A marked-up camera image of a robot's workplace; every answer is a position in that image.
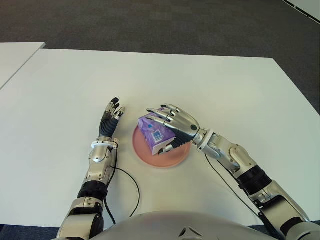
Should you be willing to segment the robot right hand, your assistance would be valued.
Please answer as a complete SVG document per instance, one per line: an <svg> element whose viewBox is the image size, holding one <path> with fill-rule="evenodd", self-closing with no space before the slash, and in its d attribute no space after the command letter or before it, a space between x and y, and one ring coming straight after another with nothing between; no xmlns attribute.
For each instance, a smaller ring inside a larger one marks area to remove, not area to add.
<svg viewBox="0 0 320 240"><path fill-rule="evenodd" d="M198 121L175 105L166 103L161 105L161 109L148 108L147 111L152 114L147 115L147 119L163 125L175 134L174 140L158 151L159 155L191 142L200 131Z"/></svg>

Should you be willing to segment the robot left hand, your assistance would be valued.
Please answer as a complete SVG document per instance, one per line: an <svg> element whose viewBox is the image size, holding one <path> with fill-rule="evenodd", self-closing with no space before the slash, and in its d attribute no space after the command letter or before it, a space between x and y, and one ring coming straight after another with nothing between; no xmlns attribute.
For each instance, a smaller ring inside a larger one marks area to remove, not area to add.
<svg viewBox="0 0 320 240"><path fill-rule="evenodd" d="M111 138L115 133L120 118L126 111L125 107L119 108L119 106L117 97L113 98L106 106L99 125L99 137Z"/></svg>

